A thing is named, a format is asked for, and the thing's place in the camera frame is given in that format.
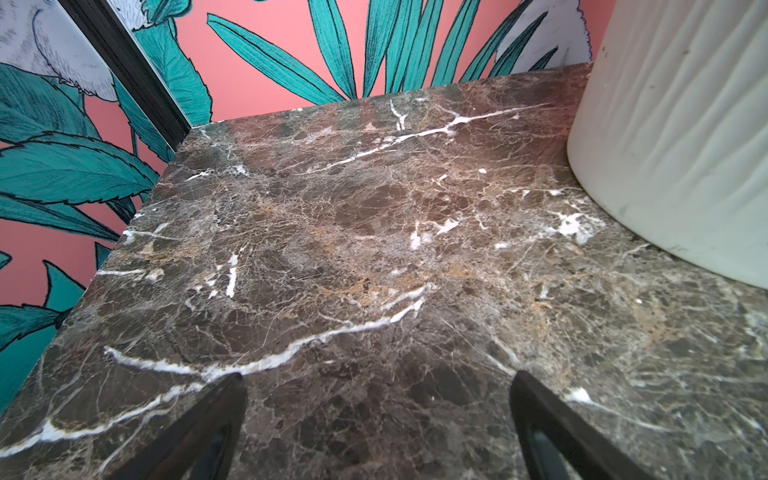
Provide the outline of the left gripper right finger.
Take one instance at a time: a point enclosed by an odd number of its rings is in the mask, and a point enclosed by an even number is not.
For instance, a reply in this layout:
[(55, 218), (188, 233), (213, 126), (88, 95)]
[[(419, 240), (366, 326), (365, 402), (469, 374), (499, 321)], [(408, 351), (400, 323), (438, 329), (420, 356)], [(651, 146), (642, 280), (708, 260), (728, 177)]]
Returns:
[(531, 479), (650, 479), (652, 476), (616, 448), (527, 371), (516, 373), (509, 405)]

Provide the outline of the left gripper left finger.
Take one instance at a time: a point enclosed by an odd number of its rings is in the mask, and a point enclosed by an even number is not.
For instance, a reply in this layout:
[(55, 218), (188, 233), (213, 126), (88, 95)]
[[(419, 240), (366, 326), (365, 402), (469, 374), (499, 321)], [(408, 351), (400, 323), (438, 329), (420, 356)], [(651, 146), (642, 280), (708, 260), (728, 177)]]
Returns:
[(111, 479), (225, 479), (247, 406), (241, 374), (224, 377)]

